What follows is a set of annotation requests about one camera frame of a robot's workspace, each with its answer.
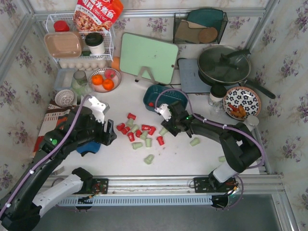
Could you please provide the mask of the blue cloth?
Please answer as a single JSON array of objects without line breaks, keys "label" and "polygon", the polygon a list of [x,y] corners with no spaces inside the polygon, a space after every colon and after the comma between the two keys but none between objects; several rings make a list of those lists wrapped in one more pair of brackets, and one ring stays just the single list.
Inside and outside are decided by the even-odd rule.
[{"label": "blue cloth", "polygon": [[99,149],[101,147],[101,144],[100,143],[97,143],[97,142],[94,142],[94,141],[91,141],[91,142],[88,142],[80,147],[78,147],[76,149],[76,151],[81,155],[81,156],[85,156],[86,154],[88,153],[91,153],[91,154],[96,154]]}]

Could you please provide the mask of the teal plastic storage basket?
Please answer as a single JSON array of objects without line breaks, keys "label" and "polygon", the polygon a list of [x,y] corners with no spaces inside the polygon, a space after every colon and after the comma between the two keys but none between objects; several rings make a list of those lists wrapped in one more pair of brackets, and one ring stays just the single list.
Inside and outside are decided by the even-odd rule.
[{"label": "teal plastic storage basket", "polygon": [[[155,102],[157,97],[160,95],[161,92],[163,92],[164,90],[170,89],[168,87],[165,86],[161,86],[161,85],[151,85],[144,97],[143,97],[143,103],[145,108],[148,111],[151,112],[155,112]],[[160,107],[160,105],[162,104],[172,104],[176,101],[180,101],[181,105],[186,108],[187,104],[188,104],[188,100],[187,98],[184,96],[183,93],[179,92],[179,91],[175,91],[175,90],[171,90],[171,91],[167,91],[165,93],[163,93],[158,101],[157,101],[157,106]],[[154,104],[154,107],[150,107],[149,103],[152,102]]]}]

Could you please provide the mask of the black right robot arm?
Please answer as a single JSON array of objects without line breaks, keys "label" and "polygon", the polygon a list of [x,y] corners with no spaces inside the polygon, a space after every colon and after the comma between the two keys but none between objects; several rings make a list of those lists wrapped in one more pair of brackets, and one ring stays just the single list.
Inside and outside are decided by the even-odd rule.
[{"label": "black right robot arm", "polygon": [[200,114],[188,113],[179,101],[170,105],[164,103],[156,107],[155,112],[162,115],[161,125],[173,136],[185,132],[189,137],[204,136],[221,145],[226,161],[208,175],[214,189],[253,168],[252,164],[264,156],[262,147],[244,123],[228,125],[211,121]]}]

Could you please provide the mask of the small white basket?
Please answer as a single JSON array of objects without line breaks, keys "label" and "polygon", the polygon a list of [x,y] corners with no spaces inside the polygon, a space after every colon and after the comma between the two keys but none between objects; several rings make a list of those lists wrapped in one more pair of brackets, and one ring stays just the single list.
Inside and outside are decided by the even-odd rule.
[{"label": "small white basket", "polygon": [[55,95],[55,103],[60,107],[68,107],[74,101],[75,95],[71,90],[61,90]]}]

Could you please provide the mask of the carrot pieces on plate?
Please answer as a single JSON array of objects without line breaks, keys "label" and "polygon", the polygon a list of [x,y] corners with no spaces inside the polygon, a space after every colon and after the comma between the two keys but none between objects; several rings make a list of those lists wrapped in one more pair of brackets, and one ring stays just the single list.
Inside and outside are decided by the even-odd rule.
[{"label": "carrot pieces on plate", "polygon": [[244,107],[242,105],[239,105],[238,107],[228,104],[228,107],[231,109],[230,113],[238,118],[244,118],[246,117],[246,111],[244,110]]}]

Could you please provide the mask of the orange fruit right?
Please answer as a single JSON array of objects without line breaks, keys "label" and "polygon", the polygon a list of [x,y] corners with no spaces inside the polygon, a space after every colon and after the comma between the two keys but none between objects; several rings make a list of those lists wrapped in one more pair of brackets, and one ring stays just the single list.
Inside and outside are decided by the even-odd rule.
[{"label": "orange fruit right", "polygon": [[102,83],[102,86],[103,88],[106,90],[106,91],[111,91],[113,88],[114,88],[114,82],[112,79],[105,79]]}]

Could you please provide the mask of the green capsule beside basket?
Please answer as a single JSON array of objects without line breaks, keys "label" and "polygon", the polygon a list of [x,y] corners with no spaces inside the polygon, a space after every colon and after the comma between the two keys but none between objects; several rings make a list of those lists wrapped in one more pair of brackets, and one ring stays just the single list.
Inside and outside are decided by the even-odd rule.
[{"label": "green capsule beside basket", "polygon": [[159,131],[159,134],[160,134],[160,136],[164,136],[167,132],[168,132],[168,130],[167,130],[166,128],[162,128],[162,129]]}]

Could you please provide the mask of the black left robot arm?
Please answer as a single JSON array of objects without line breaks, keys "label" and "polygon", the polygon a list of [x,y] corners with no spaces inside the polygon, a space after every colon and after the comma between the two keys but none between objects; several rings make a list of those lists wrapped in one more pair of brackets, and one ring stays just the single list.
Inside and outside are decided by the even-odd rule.
[{"label": "black left robot arm", "polygon": [[0,221],[6,230],[33,230],[58,202],[90,187],[93,176],[78,167],[57,185],[39,192],[51,173],[78,147],[90,142],[108,146],[117,138],[113,120],[104,120],[108,110],[107,103],[86,95],[70,110],[66,121],[44,135],[32,162],[0,201]]}]

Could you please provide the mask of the orange fruit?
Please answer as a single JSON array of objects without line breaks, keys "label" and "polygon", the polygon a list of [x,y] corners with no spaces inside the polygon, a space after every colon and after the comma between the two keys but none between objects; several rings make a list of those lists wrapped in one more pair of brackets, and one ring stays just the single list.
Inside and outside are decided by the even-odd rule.
[{"label": "orange fruit", "polygon": [[102,86],[103,88],[106,90],[106,91],[111,91],[113,88],[114,88],[114,82],[112,79],[105,79],[102,83]]},{"label": "orange fruit", "polygon": [[99,75],[99,74],[93,75],[93,76],[91,77],[91,80],[92,80],[92,84],[93,84],[93,85],[96,85],[96,86],[102,85],[102,84],[103,84],[103,81],[104,81],[103,76],[102,76],[102,75]]}]

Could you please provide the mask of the striped red placemat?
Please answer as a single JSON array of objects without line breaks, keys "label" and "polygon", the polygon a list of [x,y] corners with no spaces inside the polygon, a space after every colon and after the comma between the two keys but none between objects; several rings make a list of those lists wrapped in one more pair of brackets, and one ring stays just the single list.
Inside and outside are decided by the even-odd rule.
[{"label": "striped red placemat", "polygon": [[44,135],[54,130],[60,123],[65,122],[67,120],[67,115],[69,112],[74,109],[75,106],[71,105],[68,107],[60,107],[56,104],[54,100],[49,102],[48,109],[44,116],[42,125],[40,127],[38,137],[34,146],[33,156],[35,155],[36,151],[39,149],[39,145],[43,140]]}]

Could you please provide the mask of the grey induction cooker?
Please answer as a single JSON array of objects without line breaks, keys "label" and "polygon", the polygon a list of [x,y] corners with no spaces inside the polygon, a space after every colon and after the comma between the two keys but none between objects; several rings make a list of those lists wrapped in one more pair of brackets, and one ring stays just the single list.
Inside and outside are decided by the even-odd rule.
[{"label": "grey induction cooker", "polygon": [[187,94],[209,94],[211,86],[199,78],[199,68],[196,59],[179,58],[177,60],[180,73],[180,84]]}]

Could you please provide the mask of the fruit bowl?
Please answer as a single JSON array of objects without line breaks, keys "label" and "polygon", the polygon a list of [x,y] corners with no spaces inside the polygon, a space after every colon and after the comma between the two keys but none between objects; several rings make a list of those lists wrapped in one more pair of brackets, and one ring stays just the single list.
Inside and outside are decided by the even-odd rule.
[{"label": "fruit bowl", "polygon": [[[94,72],[90,75],[90,77],[89,77],[89,79],[88,79],[88,83],[89,83],[89,85],[91,86],[91,88],[92,88],[95,92],[98,92],[98,93],[107,93],[107,92],[110,92],[110,91],[106,91],[106,90],[103,88],[102,85],[98,85],[98,86],[93,85],[93,84],[92,84],[92,80],[91,80],[91,77],[92,77],[93,75],[97,75],[97,74],[102,75],[102,76],[103,76],[103,79],[105,80],[106,78],[105,78],[105,76],[104,76],[104,71],[105,71],[107,68],[109,68],[109,67],[100,68],[100,69],[94,71]],[[120,73],[119,73],[117,70],[115,70],[115,71],[116,71],[116,77],[114,77],[114,78],[112,79],[115,85],[114,85],[114,88],[113,88],[111,91],[113,91],[114,89],[116,89],[116,88],[119,86],[119,84],[121,83],[121,75],[120,75]]]}]

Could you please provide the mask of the orange fruit left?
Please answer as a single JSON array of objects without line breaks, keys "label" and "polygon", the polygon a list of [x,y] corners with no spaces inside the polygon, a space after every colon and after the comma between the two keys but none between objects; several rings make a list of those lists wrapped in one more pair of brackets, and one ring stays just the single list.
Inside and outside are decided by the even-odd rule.
[{"label": "orange fruit left", "polygon": [[103,81],[104,81],[103,76],[102,76],[102,75],[99,75],[99,74],[93,75],[93,76],[91,77],[91,80],[92,80],[92,84],[93,84],[93,85],[96,85],[96,86],[102,85],[102,84],[103,84]]}]

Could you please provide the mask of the red capsule top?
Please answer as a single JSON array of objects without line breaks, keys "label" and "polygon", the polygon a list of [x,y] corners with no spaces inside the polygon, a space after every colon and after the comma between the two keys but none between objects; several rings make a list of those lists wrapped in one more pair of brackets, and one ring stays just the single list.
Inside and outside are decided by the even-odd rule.
[{"label": "red capsule top", "polygon": [[132,113],[128,113],[128,116],[127,116],[128,119],[133,119],[135,120],[136,119],[136,116]]}]

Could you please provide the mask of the green glass jar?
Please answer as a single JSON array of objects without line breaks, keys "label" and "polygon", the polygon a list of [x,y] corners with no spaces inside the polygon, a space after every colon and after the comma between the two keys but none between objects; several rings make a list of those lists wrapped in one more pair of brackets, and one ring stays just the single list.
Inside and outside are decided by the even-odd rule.
[{"label": "green glass jar", "polygon": [[83,70],[77,70],[73,74],[71,88],[76,92],[77,95],[82,95],[83,84],[88,82],[86,73]]}]

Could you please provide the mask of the green cutting board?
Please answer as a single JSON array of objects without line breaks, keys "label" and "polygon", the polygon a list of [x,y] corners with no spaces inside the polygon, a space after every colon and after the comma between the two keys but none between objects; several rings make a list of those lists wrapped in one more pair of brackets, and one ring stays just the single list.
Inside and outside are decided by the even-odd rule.
[{"label": "green cutting board", "polygon": [[150,68],[158,83],[171,83],[179,48],[141,35],[124,33],[120,52],[120,70],[137,76],[142,66]]}]

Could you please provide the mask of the egg tray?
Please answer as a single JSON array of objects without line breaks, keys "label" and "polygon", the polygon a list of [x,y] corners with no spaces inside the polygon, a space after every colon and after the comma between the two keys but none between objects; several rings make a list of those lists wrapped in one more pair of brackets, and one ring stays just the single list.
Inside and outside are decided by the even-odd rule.
[{"label": "egg tray", "polygon": [[108,61],[70,61],[70,60],[60,60],[59,65],[61,68],[73,68],[82,71],[97,70],[100,68],[105,68],[108,65]]}]

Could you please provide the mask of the metal cutting board stand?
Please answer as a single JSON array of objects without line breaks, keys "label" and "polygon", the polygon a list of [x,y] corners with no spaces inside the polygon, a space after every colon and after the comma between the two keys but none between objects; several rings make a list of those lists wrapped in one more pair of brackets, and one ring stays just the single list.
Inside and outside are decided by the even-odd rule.
[{"label": "metal cutting board stand", "polygon": [[139,83],[140,81],[147,81],[152,84],[157,84],[150,68],[147,66],[142,66],[139,73],[135,77],[135,83]]}]

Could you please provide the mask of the paper coffee cup black lid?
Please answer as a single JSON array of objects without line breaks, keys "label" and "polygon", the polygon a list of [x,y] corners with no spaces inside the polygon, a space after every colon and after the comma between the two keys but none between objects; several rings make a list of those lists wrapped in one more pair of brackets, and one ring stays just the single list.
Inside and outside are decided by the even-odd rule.
[{"label": "paper coffee cup black lid", "polygon": [[224,86],[215,84],[210,89],[210,95],[208,98],[209,105],[213,106],[214,104],[221,102],[225,95],[227,94],[227,90]]}]

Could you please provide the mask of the orange sponge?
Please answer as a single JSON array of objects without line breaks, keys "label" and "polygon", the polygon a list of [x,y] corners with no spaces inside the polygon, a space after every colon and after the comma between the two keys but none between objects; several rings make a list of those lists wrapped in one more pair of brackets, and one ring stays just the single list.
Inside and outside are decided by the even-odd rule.
[{"label": "orange sponge", "polygon": [[116,56],[113,58],[111,67],[117,71],[120,71],[120,58],[119,57]]}]

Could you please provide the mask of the green capsule bottom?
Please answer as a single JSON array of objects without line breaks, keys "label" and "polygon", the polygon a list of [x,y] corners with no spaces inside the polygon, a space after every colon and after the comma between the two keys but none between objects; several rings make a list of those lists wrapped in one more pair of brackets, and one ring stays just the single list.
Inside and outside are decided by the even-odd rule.
[{"label": "green capsule bottom", "polygon": [[148,155],[146,158],[144,158],[144,162],[147,164],[147,165],[150,165],[152,163],[154,159],[154,155],[153,154],[150,154]]}]

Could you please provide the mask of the clear plastic cup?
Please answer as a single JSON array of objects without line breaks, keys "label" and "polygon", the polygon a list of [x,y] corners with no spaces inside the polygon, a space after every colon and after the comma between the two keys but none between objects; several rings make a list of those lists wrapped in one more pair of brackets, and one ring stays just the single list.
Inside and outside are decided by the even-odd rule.
[{"label": "clear plastic cup", "polygon": [[212,106],[212,114],[216,116],[222,116],[225,114],[223,102],[216,102]]}]

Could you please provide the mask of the green capsule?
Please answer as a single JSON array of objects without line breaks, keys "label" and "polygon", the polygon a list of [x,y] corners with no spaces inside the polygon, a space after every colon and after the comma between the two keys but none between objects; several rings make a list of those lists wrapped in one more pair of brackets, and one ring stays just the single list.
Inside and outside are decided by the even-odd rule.
[{"label": "green capsule", "polygon": [[137,149],[141,148],[142,146],[143,146],[143,143],[142,143],[142,142],[134,142],[134,143],[132,144],[132,148],[133,148],[134,150],[137,150]]},{"label": "green capsule", "polygon": [[128,127],[132,127],[133,124],[134,124],[134,119],[132,119],[132,118],[129,118],[128,121],[126,122],[126,125],[127,125]]},{"label": "green capsule", "polygon": [[193,138],[193,139],[190,141],[190,145],[191,145],[191,146],[196,146],[196,145],[198,145],[199,143],[200,143],[200,140],[199,140],[198,137],[195,137],[195,138]]},{"label": "green capsule", "polygon": [[148,155],[146,158],[144,158],[144,162],[147,164],[147,165],[150,165],[152,163],[154,159],[154,155],[153,154],[150,154]]},{"label": "green capsule", "polygon": [[139,129],[139,126],[137,124],[133,125],[131,128],[131,132],[135,133]]},{"label": "green capsule", "polygon": [[145,140],[148,136],[148,132],[147,130],[143,131],[142,134],[140,135],[140,139]]},{"label": "green capsule", "polygon": [[168,132],[168,130],[167,130],[166,128],[162,128],[162,129],[159,131],[159,134],[160,134],[160,136],[164,136],[167,132]]},{"label": "green capsule", "polygon": [[145,139],[145,146],[146,146],[147,148],[152,147],[152,138],[146,138],[146,139]]},{"label": "green capsule", "polygon": [[221,162],[221,163],[223,163],[223,162],[226,161],[226,158],[225,158],[224,156],[220,156],[220,157],[218,158],[218,161]]}]

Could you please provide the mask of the clear storage box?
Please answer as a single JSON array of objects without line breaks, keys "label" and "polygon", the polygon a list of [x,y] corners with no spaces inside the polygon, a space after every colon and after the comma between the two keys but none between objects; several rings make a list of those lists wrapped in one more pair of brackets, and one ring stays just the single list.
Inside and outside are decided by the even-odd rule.
[{"label": "clear storage box", "polygon": [[59,69],[53,86],[54,90],[69,90],[71,88],[73,75],[76,71],[77,69],[75,68]]}]

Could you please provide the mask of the red apple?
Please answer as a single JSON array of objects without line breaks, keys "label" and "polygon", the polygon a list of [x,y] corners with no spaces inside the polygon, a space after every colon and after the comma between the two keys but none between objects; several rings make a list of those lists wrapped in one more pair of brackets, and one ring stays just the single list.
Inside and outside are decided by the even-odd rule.
[{"label": "red apple", "polygon": [[112,68],[107,68],[104,71],[104,76],[106,79],[113,79],[114,77],[116,77],[116,71]]}]

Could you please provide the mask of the green capsule at edge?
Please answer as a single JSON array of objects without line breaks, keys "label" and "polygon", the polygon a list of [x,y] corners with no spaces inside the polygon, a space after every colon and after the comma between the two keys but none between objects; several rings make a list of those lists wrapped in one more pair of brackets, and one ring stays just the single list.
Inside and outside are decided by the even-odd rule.
[{"label": "green capsule at edge", "polygon": [[224,156],[220,156],[220,157],[218,158],[218,161],[221,162],[221,163],[223,163],[223,162],[226,161],[226,158],[225,158]]}]

